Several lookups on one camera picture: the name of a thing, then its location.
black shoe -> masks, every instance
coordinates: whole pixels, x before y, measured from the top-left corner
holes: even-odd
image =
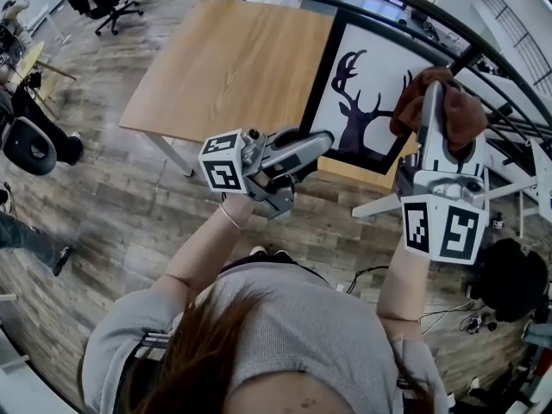
[[[58,260],[58,263],[55,265],[54,268],[52,268],[52,273],[54,276],[59,276],[61,273],[61,269],[63,266],[67,263],[67,260],[69,259],[69,256],[71,255],[72,248],[67,246],[63,250],[61,250],[61,257],[60,260]]]

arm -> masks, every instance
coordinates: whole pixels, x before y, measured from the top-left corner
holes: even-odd
[[[15,22],[19,13],[24,11],[25,9],[28,9],[30,3],[31,0],[23,0],[23,3],[14,4],[6,11],[5,18],[11,20],[12,22]]]
[[[254,202],[245,195],[232,195],[223,207],[240,227],[245,227]],[[190,293],[199,294],[215,281],[240,234],[219,208],[184,243],[152,287],[170,294],[184,307]]]
[[[418,319],[425,306],[430,260],[407,252],[404,237],[400,238],[391,259],[376,312],[390,339],[402,336],[422,340]]]

jeans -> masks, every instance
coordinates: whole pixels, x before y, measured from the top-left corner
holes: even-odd
[[[25,248],[50,269],[53,269],[61,259],[61,251],[56,248],[53,241],[2,212],[0,212],[0,248]]]
[[[552,349],[552,323],[532,323],[525,335],[525,341]]]

deer silhouette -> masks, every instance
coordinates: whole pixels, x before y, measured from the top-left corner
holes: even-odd
[[[339,103],[341,113],[347,117],[347,126],[345,130],[343,130],[342,138],[339,141],[339,150],[381,160],[385,155],[364,145],[364,133],[370,122],[380,116],[388,116],[391,118],[393,113],[390,110],[380,110],[381,92],[378,94],[376,106],[370,112],[363,112],[359,107],[359,100],[361,98],[360,90],[355,98],[345,92],[347,80],[358,75],[357,73],[353,73],[355,70],[354,63],[364,53],[366,53],[366,49],[361,49],[358,52],[349,52],[343,55],[337,64],[336,75],[331,80],[332,89],[343,96],[348,103],[348,106],[345,105],[345,103]],[[410,71],[408,71],[408,75],[408,83],[411,83],[412,74]],[[403,89],[406,86],[406,77],[403,77]]]

bracelet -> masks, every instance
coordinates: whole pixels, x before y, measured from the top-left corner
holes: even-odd
[[[230,216],[230,214],[226,211],[226,209],[224,209],[223,205],[222,204],[219,204],[218,205],[221,209],[221,211],[224,213],[224,215],[228,218],[228,220],[234,224],[234,226],[241,230],[241,231],[244,231],[245,229],[241,226],[238,225],[238,223],[234,220],[234,218],[232,218],[232,216]]]

